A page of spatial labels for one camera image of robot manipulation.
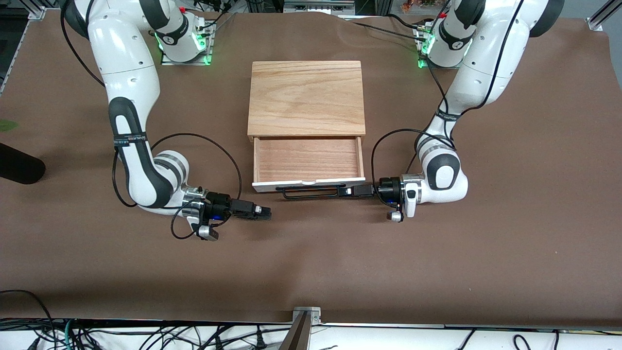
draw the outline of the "brown tabletop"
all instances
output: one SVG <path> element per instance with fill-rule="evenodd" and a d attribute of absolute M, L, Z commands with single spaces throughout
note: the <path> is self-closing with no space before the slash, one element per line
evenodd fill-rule
<path fill-rule="evenodd" d="M 392 19 L 363 21 L 408 33 Z M 96 69 L 88 42 L 70 37 Z M 170 217 L 122 206 L 106 94 L 49 11 L 30 24 L 0 98 L 0 116 L 19 124 L 0 141 L 47 165 L 31 186 L 0 179 L 0 289 L 31 290 L 59 318 L 286 321 L 295 306 L 319 306 L 329 322 L 620 325 L 622 93 L 604 33 L 561 19 L 530 40 L 501 98 L 455 129 L 466 198 L 422 205 L 401 224 L 377 199 L 256 194 L 246 122 L 253 61 L 360 60 L 369 178 L 374 142 L 424 128 L 440 101 L 412 41 L 319 13 L 238 14 L 214 51 L 209 67 L 158 65 L 149 137 L 214 138 L 240 165 L 243 199 L 272 207 L 272 220 L 232 219 L 215 243 L 179 241 Z M 445 88 L 454 75 L 439 71 Z M 414 138 L 380 146 L 377 176 L 405 170 Z M 236 192 L 234 168 L 211 144 L 164 147 L 189 159 L 190 184 Z M 42 316 L 19 300 L 0 317 Z"/>

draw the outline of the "wooden box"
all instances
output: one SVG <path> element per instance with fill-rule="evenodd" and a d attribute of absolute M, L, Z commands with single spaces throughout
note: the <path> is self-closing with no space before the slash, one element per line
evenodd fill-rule
<path fill-rule="evenodd" d="M 359 61 L 253 62 L 248 136 L 253 188 L 365 181 Z"/>

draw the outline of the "white robotic arm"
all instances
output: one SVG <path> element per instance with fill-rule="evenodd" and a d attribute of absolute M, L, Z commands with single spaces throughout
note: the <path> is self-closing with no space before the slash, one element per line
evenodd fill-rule
<path fill-rule="evenodd" d="M 399 204 L 388 219 L 400 222 L 404 211 L 412 217 L 420 203 L 453 202 L 466 196 L 468 179 L 450 140 L 453 127 L 464 113 L 503 93 L 527 40 L 548 31 L 563 5 L 564 0 L 452 1 L 446 18 L 432 28 L 427 58 L 438 67 L 461 61 L 462 66 L 424 130 L 434 137 L 422 134 L 417 139 L 422 174 L 380 179 L 379 194 Z"/>
<path fill-rule="evenodd" d="M 182 14 L 170 0 L 68 1 L 67 21 L 89 39 L 103 78 L 114 146 L 119 150 L 132 199 L 150 212 L 179 213 L 197 235 L 210 240 L 217 238 L 210 219 L 222 220 L 231 213 L 269 219 L 269 208 L 186 185 L 190 167 L 180 153 L 151 154 L 146 124 L 160 95 L 160 83 L 140 31 L 153 29 L 168 58 L 186 62 L 206 49 L 205 41 L 197 39 L 203 35 L 205 20 L 189 12 Z"/>

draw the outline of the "open drawer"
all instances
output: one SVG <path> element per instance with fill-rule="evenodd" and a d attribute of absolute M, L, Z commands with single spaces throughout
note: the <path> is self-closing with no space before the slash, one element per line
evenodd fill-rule
<path fill-rule="evenodd" d="M 255 137 L 253 188 L 354 186 L 365 181 L 360 136 Z"/>

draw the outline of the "wooden lid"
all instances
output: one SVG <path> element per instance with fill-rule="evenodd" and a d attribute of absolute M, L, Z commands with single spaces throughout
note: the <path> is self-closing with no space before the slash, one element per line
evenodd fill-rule
<path fill-rule="evenodd" d="M 253 62 L 248 136 L 364 136 L 360 61 Z"/>

